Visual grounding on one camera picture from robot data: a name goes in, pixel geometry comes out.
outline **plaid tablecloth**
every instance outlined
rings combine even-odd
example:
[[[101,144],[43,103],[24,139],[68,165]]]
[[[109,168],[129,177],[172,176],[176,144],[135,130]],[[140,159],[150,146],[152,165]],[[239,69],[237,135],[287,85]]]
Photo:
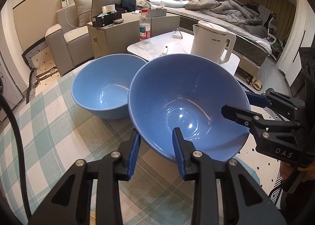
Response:
[[[87,162],[101,159],[130,137],[133,128],[130,118],[103,120],[75,104],[71,84],[83,66],[36,96],[16,117],[22,135],[32,213],[77,159]],[[246,152],[251,156],[248,160],[256,160],[254,153]],[[240,162],[259,183],[253,166]],[[26,224],[17,149],[10,125],[0,135],[0,178],[12,211]],[[95,210],[96,183],[92,210]],[[119,186],[124,224],[190,224],[194,182],[182,181],[177,166],[155,153],[144,141],[134,176]]]

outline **blue bowl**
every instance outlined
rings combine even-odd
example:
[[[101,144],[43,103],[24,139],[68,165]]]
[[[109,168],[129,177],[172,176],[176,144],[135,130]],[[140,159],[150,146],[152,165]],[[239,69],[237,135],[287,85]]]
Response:
[[[129,114],[141,137],[172,161],[174,127],[212,159],[226,161],[237,154],[249,129],[222,116],[225,104],[250,110],[244,90],[229,72],[189,54],[148,62],[133,78],[128,96]]]
[[[82,108],[103,119],[127,117],[128,90],[137,71],[146,63],[128,54],[101,57],[75,77],[71,94]]]

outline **bottle label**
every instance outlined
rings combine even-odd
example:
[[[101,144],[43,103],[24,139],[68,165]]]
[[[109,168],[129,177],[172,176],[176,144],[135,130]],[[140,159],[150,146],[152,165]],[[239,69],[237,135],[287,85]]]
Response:
[[[150,38],[151,25],[140,25],[140,39],[146,40]]]

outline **bowl rim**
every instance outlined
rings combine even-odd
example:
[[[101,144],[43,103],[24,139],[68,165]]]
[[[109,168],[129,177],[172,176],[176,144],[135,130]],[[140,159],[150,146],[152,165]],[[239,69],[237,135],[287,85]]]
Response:
[[[209,59],[207,59],[207,58],[204,58],[204,57],[202,57],[202,56],[197,56],[197,55],[192,55],[192,54],[185,54],[185,53],[169,54],[169,55],[165,55],[165,56],[159,56],[159,57],[156,57],[156,58],[150,60],[149,62],[147,62],[146,64],[144,64],[144,65],[137,71],[137,73],[135,74],[135,76],[133,77],[133,79],[132,79],[132,81],[131,81],[130,88],[129,88],[129,91],[128,91],[128,112],[129,112],[129,116],[130,116],[130,118],[131,118],[131,121],[132,121],[132,123],[133,123],[133,126],[136,128],[137,132],[139,133],[139,135],[141,136],[141,138],[146,142],[146,144],[148,144],[148,145],[149,145],[155,152],[157,152],[159,155],[165,157],[166,159],[168,159],[168,160],[170,160],[170,161],[172,161],[172,162],[175,162],[175,161],[176,161],[175,156],[170,155],[170,154],[167,153],[165,150],[163,150],[163,149],[161,149],[160,147],[158,147],[152,140],[149,141],[148,139],[146,139],[146,137],[144,137],[142,131],[139,129],[137,123],[135,122],[135,120],[134,120],[134,118],[133,118],[133,114],[132,114],[132,111],[131,111],[131,108],[130,108],[130,102],[129,102],[129,101],[130,101],[130,90],[131,90],[131,88],[132,88],[133,81],[135,80],[135,78],[136,78],[136,76],[138,75],[138,73],[143,69],[143,67],[146,66],[146,65],[148,65],[150,62],[152,62],[152,61],[154,61],[154,60],[156,60],[156,59],[164,58],[164,57],[171,56],[171,55],[176,55],[176,56],[178,56],[178,55],[184,55],[184,56],[187,56],[187,57],[189,57],[189,56],[196,56],[196,57],[198,57],[199,59],[200,59],[200,58],[201,58],[201,59],[205,59],[205,60],[207,60],[207,61],[210,61],[211,63],[216,64],[215,62],[213,62],[213,61],[211,61],[211,60],[209,60]],[[245,96],[245,98],[246,98],[246,100],[247,100],[247,103],[246,103],[246,104],[247,104],[247,106],[248,106],[248,110],[251,110],[250,104],[249,104],[249,100],[248,100],[248,98],[247,98],[247,95],[246,95],[246,93],[244,92],[244,90],[243,90],[242,86],[240,85],[240,83],[238,82],[238,80],[235,79],[234,76],[233,76],[231,73],[229,73],[226,69],[224,69],[223,67],[221,67],[219,64],[216,64],[216,65],[218,65],[223,71],[225,71],[226,73],[228,73],[228,74],[231,76],[231,78],[232,78],[234,81],[237,82],[237,84],[239,85],[239,88],[242,90],[242,92],[244,93],[244,96]],[[247,139],[248,139],[248,136],[249,136],[249,128],[247,128],[246,131],[247,131],[247,132],[246,132],[246,134],[247,134],[246,140],[245,140],[244,144],[241,146],[241,148],[243,148],[243,146],[244,146],[245,143],[247,142]],[[236,151],[236,152],[233,154],[233,157],[234,157],[238,152],[239,152],[239,150]]]
[[[75,101],[75,103],[76,103],[78,106],[80,106],[80,107],[82,107],[82,108],[84,108],[84,109],[86,109],[86,110],[92,110],[92,111],[109,111],[109,110],[121,108],[121,107],[126,106],[126,105],[128,104],[128,99],[129,99],[129,98],[127,98],[127,102],[126,102],[126,103],[124,103],[124,104],[122,104],[122,105],[119,105],[119,106],[116,106],[116,107],[106,108],[106,109],[95,109],[95,108],[89,108],[89,107],[86,107],[86,106],[80,104],[80,103],[75,99],[75,97],[74,97],[74,95],[73,95],[73,84],[74,84],[74,82],[75,82],[77,76],[78,76],[82,71],[86,70],[86,68],[88,68],[89,66],[91,66],[92,63],[94,63],[95,61],[97,61],[97,60],[99,60],[99,59],[106,59],[106,57],[109,57],[109,56],[116,56],[116,55],[124,55],[124,56],[136,57],[137,59],[143,60],[143,61],[145,62],[144,65],[147,64],[147,61],[146,61],[145,59],[141,58],[140,56],[136,56],[136,55],[132,55],[132,54],[123,54],[123,53],[111,54],[111,55],[103,56],[103,57],[100,57],[100,58],[97,58],[97,59],[94,59],[94,60],[90,61],[90,63],[88,63],[86,66],[84,66],[84,67],[78,72],[78,74],[75,75],[75,78],[73,79],[73,82],[72,82],[72,84],[71,84],[71,96],[72,96],[73,100]]]

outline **brown curtain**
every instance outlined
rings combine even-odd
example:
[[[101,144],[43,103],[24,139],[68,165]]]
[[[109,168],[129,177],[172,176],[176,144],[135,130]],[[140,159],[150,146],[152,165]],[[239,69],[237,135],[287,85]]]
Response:
[[[238,0],[243,4],[250,3],[251,0]],[[252,0],[260,5],[265,6],[276,13],[277,31],[276,37],[283,41],[291,32],[294,21],[296,6],[288,0]]]

